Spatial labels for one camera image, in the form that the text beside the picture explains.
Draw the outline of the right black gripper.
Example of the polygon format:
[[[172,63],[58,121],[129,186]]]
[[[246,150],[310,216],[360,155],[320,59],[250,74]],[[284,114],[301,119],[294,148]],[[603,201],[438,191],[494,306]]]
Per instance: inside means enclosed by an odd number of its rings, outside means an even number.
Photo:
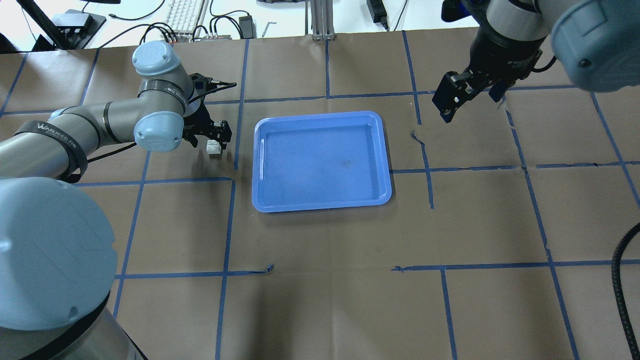
[[[543,39],[519,41],[504,36],[477,35],[470,48],[468,71],[446,72],[433,94],[432,102],[445,123],[457,110],[473,100],[482,89],[494,84],[490,98],[498,103],[506,93],[506,82],[526,79],[540,58]]]

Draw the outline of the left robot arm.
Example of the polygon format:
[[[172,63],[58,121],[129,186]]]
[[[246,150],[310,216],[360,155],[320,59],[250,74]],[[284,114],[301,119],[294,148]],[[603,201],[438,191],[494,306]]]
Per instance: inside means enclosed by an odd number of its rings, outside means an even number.
[[[137,96],[54,111],[26,121],[1,143],[1,358],[144,360],[107,307],[117,269],[114,232],[103,210],[76,187],[103,146],[176,150],[198,137],[231,141],[205,97],[235,82],[187,74],[164,41],[132,54]]]

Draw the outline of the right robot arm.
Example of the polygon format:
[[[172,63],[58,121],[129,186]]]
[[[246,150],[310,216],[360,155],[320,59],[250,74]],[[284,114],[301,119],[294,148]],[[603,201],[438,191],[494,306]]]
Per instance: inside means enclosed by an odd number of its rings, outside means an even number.
[[[444,0],[441,19],[473,18],[478,31],[462,72],[448,71],[432,102],[446,122],[480,92],[493,101],[532,73],[560,62],[583,91],[640,82],[637,0]]]

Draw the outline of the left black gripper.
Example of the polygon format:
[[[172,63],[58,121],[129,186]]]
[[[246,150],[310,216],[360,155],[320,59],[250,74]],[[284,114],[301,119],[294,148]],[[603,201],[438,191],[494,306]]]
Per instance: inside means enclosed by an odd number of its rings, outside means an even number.
[[[201,73],[193,73],[189,77],[192,80],[193,92],[189,96],[189,104],[183,117],[183,139],[192,148],[197,148],[199,144],[197,137],[204,136],[211,141],[216,141],[224,151],[233,138],[231,126],[226,120],[211,120],[210,112],[204,104],[205,93],[209,86],[208,78]]]

